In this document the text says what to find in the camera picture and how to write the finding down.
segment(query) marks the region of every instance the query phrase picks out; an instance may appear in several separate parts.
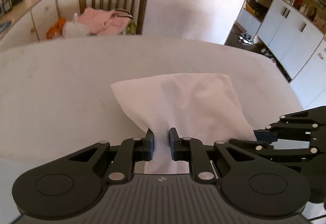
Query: black cabinet handle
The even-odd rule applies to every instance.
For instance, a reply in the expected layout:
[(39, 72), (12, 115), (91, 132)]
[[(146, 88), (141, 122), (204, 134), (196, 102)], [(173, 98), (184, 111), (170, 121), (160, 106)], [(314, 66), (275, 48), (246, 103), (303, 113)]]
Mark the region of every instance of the black cabinet handle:
[(282, 14), (282, 16), (284, 16), (284, 15), (285, 15), (285, 12), (286, 12), (286, 10), (287, 10), (287, 8), (285, 8), (285, 10), (284, 10), (284, 13)]
[(291, 10), (289, 10), (289, 12), (287, 13), (285, 19), (289, 16), (290, 12), (291, 12)]
[(305, 27), (306, 27), (306, 23), (304, 24), (304, 26), (303, 26), (303, 28), (302, 28), (302, 30), (301, 30), (301, 32), (303, 32), (304, 31), (304, 29), (305, 29)]

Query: pink cloth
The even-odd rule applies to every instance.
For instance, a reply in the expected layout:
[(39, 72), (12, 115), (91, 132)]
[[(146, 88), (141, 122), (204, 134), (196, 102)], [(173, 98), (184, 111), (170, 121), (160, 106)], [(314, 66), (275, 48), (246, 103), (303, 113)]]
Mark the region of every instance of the pink cloth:
[(119, 11), (94, 10), (87, 7), (84, 13), (78, 17), (78, 23), (86, 25), (92, 34), (98, 36), (118, 35), (128, 25), (130, 18), (119, 17)]

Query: shoe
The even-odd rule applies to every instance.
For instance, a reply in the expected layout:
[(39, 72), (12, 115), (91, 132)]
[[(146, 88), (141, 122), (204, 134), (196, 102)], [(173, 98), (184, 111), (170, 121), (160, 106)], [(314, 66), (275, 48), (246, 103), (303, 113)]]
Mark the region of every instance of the shoe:
[(250, 34), (247, 34), (247, 36), (244, 39), (242, 39), (242, 41), (245, 44), (249, 44), (249, 45), (255, 44), (254, 39), (252, 38), (252, 36)]
[(242, 40), (248, 35), (248, 32), (242, 33), (239, 35), (239, 38)]

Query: floor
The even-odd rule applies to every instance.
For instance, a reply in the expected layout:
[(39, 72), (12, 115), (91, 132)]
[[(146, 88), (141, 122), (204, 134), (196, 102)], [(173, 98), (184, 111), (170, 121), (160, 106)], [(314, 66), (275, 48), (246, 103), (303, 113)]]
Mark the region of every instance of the floor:
[(281, 73), (284, 75), (284, 77), (287, 79), (288, 82), (291, 81), (290, 76), (287, 74), (287, 72), (284, 70), (282, 65), (278, 62), (278, 60), (274, 57), (272, 52), (268, 50), (268, 48), (264, 44), (245, 44), (239, 39), (239, 35), (243, 33), (240, 28), (238, 28), (235, 24), (232, 27), (232, 30), (228, 36), (228, 39), (225, 42), (226, 46), (231, 46), (235, 48), (245, 49), (251, 52), (255, 52), (264, 56), (267, 56), (269, 58), (273, 58), (277, 67), (281, 71)]

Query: white tablecloth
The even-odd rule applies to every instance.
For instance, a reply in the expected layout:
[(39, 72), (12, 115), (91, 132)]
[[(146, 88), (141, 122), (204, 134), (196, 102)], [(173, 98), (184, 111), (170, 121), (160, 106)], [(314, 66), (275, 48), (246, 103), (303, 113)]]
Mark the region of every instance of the white tablecloth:
[(253, 129), (302, 110), (277, 67), (249, 51), (141, 36), (48, 41), (0, 53), (0, 166), (40, 164), (100, 140), (118, 145), (144, 136), (110, 85), (182, 72), (229, 75)]

